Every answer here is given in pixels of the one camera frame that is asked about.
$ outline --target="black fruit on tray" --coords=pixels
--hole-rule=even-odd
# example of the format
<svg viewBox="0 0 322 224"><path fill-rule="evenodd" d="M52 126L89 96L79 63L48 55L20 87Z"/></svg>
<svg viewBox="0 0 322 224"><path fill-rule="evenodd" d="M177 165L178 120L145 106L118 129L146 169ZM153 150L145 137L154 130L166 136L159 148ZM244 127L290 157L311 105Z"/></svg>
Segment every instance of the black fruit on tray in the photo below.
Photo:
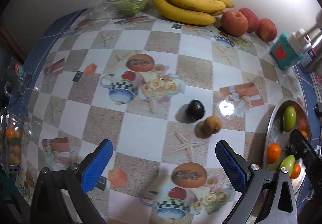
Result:
<svg viewBox="0 0 322 224"><path fill-rule="evenodd" d="M199 100L192 100L186 110L187 116L194 120L199 120L204 116L205 109Z"/></svg>
<svg viewBox="0 0 322 224"><path fill-rule="evenodd" d="M299 160L301 158L301 156L297 153L296 148L293 144L289 144L286 147L286 154L289 155L294 155L295 160Z"/></svg>

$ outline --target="teal box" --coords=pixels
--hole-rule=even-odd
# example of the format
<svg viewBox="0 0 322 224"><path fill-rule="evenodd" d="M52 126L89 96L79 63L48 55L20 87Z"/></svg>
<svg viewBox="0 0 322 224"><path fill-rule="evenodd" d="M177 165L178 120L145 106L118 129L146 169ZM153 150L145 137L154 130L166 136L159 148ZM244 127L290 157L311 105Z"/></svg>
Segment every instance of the teal box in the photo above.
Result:
<svg viewBox="0 0 322 224"><path fill-rule="evenodd" d="M300 61L304 54L296 54L287 39L289 35L282 33L276 43L270 49L280 69L288 69Z"/></svg>

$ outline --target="silver plate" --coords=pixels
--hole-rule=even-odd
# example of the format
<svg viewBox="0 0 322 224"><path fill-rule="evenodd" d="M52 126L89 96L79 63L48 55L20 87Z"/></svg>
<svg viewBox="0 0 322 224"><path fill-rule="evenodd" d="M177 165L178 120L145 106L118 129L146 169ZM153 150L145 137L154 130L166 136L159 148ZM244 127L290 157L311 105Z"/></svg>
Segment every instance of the silver plate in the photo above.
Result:
<svg viewBox="0 0 322 224"><path fill-rule="evenodd" d="M308 141L311 143L311 130L310 130L309 121L305 114L305 111L302 109L300 103L296 99L292 97L284 97L276 104L268 124L264 157L263 157L264 170L278 171L281 162L283 161L283 159L286 158L285 149L287 145L290 144L289 136L292 130L289 132L285 132L283 130L282 116L283 116L284 109L288 106L293 106L296 111L296 123L292 130L294 129L304 130L308 134ZM268 164L266 162L267 147L271 143L279 144L282 150L279 160L274 164ZM299 159L296 161L296 163L300 164L301 173L298 178L292 180L292 185L295 193L297 193L297 191L299 190L304 180L304 177L306 175L303 160Z"/></svg>

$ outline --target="blue rubber pad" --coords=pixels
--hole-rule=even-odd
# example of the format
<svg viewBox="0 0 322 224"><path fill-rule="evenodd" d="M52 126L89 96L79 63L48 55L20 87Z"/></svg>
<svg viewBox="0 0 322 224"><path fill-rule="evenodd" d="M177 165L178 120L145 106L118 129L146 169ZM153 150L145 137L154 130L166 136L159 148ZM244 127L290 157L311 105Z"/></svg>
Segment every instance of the blue rubber pad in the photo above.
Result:
<svg viewBox="0 0 322 224"><path fill-rule="evenodd" d="M234 189L241 193L245 192L247 188L246 174L220 142L217 143L215 152Z"/></svg>
<svg viewBox="0 0 322 224"><path fill-rule="evenodd" d="M81 187L85 193L95 188L112 155L113 144L111 141L107 141L82 174Z"/></svg>

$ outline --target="metal screw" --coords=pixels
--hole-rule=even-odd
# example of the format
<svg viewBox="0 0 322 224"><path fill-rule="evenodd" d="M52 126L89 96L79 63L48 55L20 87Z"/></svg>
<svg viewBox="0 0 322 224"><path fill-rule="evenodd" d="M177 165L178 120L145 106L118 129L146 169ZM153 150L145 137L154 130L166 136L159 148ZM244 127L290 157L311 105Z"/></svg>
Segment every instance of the metal screw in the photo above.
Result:
<svg viewBox="0 0 322 224"><path fill-rule="evenodd" d="M256 164L251 164L251 169L252 170L258 170L260 167L258 167L258 165Z"/></svg>
<svg viewBox="0 0 322 224"><path fill-rule="evenodd" d="M281 172L283 172L284 174L288 173L288 169L286 167L282 167L281 168Z"/></svg>
<svg viewBox="0 0 322 224"><path fill-rule="evenodd" d="M42 170L41 170L41 173L43 173L43 174L46 174L48 172L48 168L43 168Z"/></svg>
<svg viewBox="0 0 322 224"><path fill-rule="evenodd" d="M71 170L76 170L76 169L78 169L78 164L77 163L73 163L72 165L70 165L70 169Z"/></svg>

